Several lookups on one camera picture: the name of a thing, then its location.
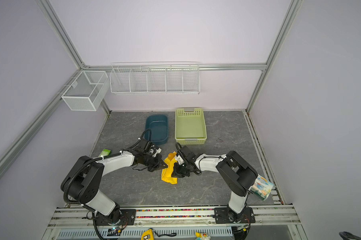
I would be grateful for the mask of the yellow paper napkin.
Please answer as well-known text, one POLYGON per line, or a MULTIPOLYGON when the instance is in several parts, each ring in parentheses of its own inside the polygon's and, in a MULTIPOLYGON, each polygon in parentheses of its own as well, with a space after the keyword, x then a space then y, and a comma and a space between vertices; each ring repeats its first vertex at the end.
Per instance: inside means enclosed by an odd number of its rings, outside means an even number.
POLYGON ((177 160, 175 159, 175 157, 171 161, 169 161, 166 158, 164 160, 164 162, 165 162, 165 164, 167 164, 168 167, 162 170, 161 180, 166 183, 176 185, 178 183, 178 178, 172 177, 172 173, 174 172, 174 166, 175 166, 175 163, 177 163, 177 160))

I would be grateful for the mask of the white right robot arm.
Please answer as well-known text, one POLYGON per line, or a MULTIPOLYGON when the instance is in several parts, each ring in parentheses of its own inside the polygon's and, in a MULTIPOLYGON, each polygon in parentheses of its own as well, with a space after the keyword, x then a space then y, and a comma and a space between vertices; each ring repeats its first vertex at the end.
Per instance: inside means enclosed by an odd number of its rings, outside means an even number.
POLYGON ((225 214, 217 217, 229 223, 245 220, 250 224, 252 209, 246 202, 258 177, 257 171, 235 151, 223 155, 196 155, 187 146, 181 146, 179 143, 176 144, 176 148, 177 162, 174 164, 172 177, 189 177, 190 173, 198 176, 202 172, 219 173, 231 194, 225 214))

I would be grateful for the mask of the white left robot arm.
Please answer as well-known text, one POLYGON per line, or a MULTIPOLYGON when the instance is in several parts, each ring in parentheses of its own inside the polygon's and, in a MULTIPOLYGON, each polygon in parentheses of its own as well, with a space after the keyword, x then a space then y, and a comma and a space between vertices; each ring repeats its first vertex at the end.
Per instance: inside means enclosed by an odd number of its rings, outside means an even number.
POLYGON ((95 216, 102 216, 110 225, 122 218, 120 205, 100 190, 103 176, 116 170, 141 164, 144 170, 154 172, 167 168, 162 149, 140 138, 131 147, 104 157, 80 157, 61 184, 63 199, 67 204, 79 204, 95 216))

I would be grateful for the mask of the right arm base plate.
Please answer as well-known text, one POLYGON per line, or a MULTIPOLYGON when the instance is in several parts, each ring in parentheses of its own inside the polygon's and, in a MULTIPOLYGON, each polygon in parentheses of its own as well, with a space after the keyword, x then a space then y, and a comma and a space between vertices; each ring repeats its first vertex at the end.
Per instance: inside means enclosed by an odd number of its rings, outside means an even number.
POLYGON ((255 217, 253 209, 249 206, 245 208, 238 214, 234 210, 231 210, 229 207, 214 208, 213 217, 217 224, 252 224, 255 223, 255 217))

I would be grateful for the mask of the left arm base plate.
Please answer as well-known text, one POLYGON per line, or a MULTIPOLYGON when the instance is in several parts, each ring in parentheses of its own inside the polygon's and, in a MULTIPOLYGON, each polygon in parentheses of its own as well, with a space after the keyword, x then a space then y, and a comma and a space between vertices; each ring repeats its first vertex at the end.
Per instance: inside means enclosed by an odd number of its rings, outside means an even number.
POLYGON ((109 216, 97 214, 95 218, 96 226, 132 226, 136 219, 136 209, 119 209, 109 216))

